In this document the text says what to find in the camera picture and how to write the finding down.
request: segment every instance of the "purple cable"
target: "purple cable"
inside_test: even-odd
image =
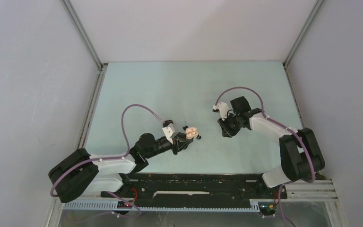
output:
[[[152,111],[150,108],[144,106],[144,105],[140,105],[140,104],[131,104],[129,105],[128,107],[126,107],[126,109],[123,110],[123,113],[121,114],[121,131],[123,132],[123,136],[124,136],[124,140],[126,141],[126,144],[127,144],[127,152],[126,154],[123,155],[123,157],[126,157],[129,153],[130,153],[130,144],[129,144],[129,140],[127,139],[126,137],[126,132],[124,131],[124,123],[123,123],[123,119],[124,119],[124,114],[126,113],[126,111],[133,107],[133,106],[138,106],[138,107],[141,107],[141,108],[144,108],[146,110],[148,110],[150,113],[152,113],[152,115],[158,119],[160,122],[164,122],[162,121],[162,119],[156,115],[156,113],[154,113],[154,111]]]
[[[122,159],[124,157],[126,157],[129,153],[130,153],[130,145],[129,145],[129,140],[127,139],[127,136],[126,136],[126,132],[124,131],[124,114],[126,113],[126,111],[133,107],[133,106],[138,106],[138,107],[141,107],[141,108],[144,108],[146,110],[148,110],[156,119],[158,119],[160,122],[163,122],[162,119],[156,114],[154,113],[154,111],[152,111],[151,109],[149,109],[148,107],[144,106],[144,105],[140,105],[140,104],[131,104],[129,106],[126,107],[126,109],[124,109],[123,113],[121,114],[121,131],[123,132],[123,136],[124,136],[124,139],[126,140],[126,144],[127,144],[127,152],[122,155],[122,156],[117,156],[117,157],[103,157],[102,160],[115,160],[115,159]],[[94,162],[94,161],[99,161],[101,158],[99,157],[96,157],[96,158],[91,158],[91,159],[88,159],[88,160],[84,160],[80,163],[77,163],[76,165],[72,166],[70,169],[68,169],[65,173],[63,173],[56,181],[55,183],[52,185],[52,188],[51,188],[51,196],[52,197],[58,197],[58,195],[55,195],[54,194],[54,190],[55,188],[58,186],[58,184],[73,170],[79,168],[80,166],[86,164],[86,163],[89,163],[89,162]],[[122,217],[126,217],[126,218],[135,218],[135,217],[138,217],[139,215],[141,215],[141,210],[134,204],[122,199],[121,197],[115,195],[114,193],[112,192],[107,192],[108,194],[110,194],[111,196],[129,204],[130,206],[134,207],[135,209],[137,209],[139,211],[139,214],[138,215],[130,215],[130,216],[126,216],[126,215],[122,215],[122,214],[118,214],[118,216],[122,216]],[[101,215],[104,215],[104,214],[108,214],[108,213],[112,213],[112,212],[104,212],[104,213],[100,213],[100,214],[97,214],[87,220],[84,220],[82,222],[85,222],[85,221],[89,221],[93,218],[96,218],[98,216],[101,216]]]
[[[283,188],[283,184],[281,184],[279,187],[279,198],[280,198],[280,195],[282,194],[282,188]],[[282,202],[280,200],[279,200],[279,209],[280,209],[280,216],[282,217],[283,222],[285,223],[285,226],[288,226],[286,221],[289,219],[283,213]]]
[[[297,135],[297,133],[295,133],[293,130],[291,130],[290,128],[288,128],[287,126],[283,125],[282,123],[270,118],[269,116],[267,116],[265,114],[265,110],[264,110],[264,102],[262,101],[262,98],[261,96],[259,96],[259,94],[254,91],[253,89],[251,88],[248,88],[248,87],[232,87],[232,88],[229,88],[227,89],[226,91],[222,92],[220,94],[220,96],[218,97],[218,99],[216,100],[215,102],[215,105],[218,104],[220,98],[228,91],[231,91],[231,90],[234,90],[234,89],[245,89],[245,90],[249,90],[251,91],[252,93],[254,93],[259,101],[261,102],[261,113],[262,113],[262,116],[264,116],[265,119],[268,119],[270,122],[273,122],[275,124],[277,124],[278,126],[280,126],[282,129],[285,129],[287,130],[288,132],[290,132],[291,134],[293,134],[293,136],[298,140],[298,142],[300,143],[301,147],[303,148],[304,150],[304,153],[305,153],[305,156],[307,157],[307,160],[308,160],[308,164],[310,166],[310,171],[311,171],[311,183],[315,181],[315,170],[314,170],[314,165],[312,164],[312,161],[311,161],[311,157],[310,157],[310,154],[308,153],[308,150],[306,148],[306,146],[304,145],[303,141],[301,140],[301,138]]]

